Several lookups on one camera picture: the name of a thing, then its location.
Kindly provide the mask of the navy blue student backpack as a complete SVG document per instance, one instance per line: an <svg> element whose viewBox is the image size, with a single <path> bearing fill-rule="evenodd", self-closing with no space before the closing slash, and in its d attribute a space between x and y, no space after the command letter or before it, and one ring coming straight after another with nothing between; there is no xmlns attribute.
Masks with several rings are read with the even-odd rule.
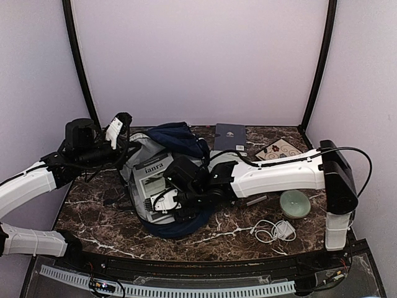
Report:
<svg viewBox="0 0 397 298"><path fill-rule="evenodd" d="M128 161L124 161L118 173L130 196L130 202L135 212L136 209L133 205L131 192L132 169L134 166L165 151L172 154L173 162L179 158L187 158L197 166L200 166L203 161L207 161L210 157L210 150L205 139L194 134L185 122L162 124L146 130L132 132L129 136L129 141L136 142L136 153ZM171 185L168 189L177 189L178 193L189 191L186 185L180 187L173 185L173 180L164 175L166 170L167 168L163 172L163 177ZM168 214L174 217L175 211L170 211ZM182 238L194 233L208 222L212 213L213 209L204 210L194 219L182 223L178 223L174 219L174 222L167 224L149 223L137 213L136 215L150 234L163 239L172 239Z"/></svg>

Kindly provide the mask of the grey ianra magazine book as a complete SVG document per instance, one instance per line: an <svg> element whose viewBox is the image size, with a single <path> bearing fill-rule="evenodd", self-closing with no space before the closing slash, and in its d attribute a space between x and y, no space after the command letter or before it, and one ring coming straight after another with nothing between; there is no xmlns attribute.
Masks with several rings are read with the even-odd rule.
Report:
<svg viewBox="0 0 397 298"><path fill-rule="evenodd" d="M171 185L163 177L165 169L173 162L172 154L161 152L152 158L142 162L132 169L131 192L136 213L145 221L152 224L169 224L174 222L171 214L162 212L164 198L156 203L153 210L153 202L156 197Z"/></svg>

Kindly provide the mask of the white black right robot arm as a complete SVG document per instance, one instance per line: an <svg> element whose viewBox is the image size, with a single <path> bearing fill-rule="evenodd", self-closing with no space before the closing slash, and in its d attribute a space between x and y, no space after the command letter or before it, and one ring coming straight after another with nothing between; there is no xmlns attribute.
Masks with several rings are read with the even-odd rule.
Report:
<svg viewBox="0 0 397 298"><path fill-rule="evenodd" d="M208 163L198 166L182 156L165 169L163 176L177 189L171 201L180 204L182 210L204 209L268 192L325 190L325 249L317 254L316 263L330 269L341 258L349 220L361 195L342 154L344 150L366 154L358 148L337 147L330 140L322 140L318 149L300 155L259 162L239 155L237 160L216 163L211 169Z"/></svg>

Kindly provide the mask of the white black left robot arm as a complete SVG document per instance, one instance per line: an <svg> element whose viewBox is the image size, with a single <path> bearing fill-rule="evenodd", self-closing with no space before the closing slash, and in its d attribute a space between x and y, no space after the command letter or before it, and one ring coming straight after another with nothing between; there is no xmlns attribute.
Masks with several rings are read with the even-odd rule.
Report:
<svg viewBox="0 0 397 298"><path fill-rule="evenodd" d="M1 182L1 217L41 196L69 184L83 173L93 175L117 168L130 148L132 116L118 113L104 129L92 119L75 119L65 126L59 149L21 173ZM1 255L63 257L75 271L87 266L81 242L66 230L34 230L1 222Z"/></svg>

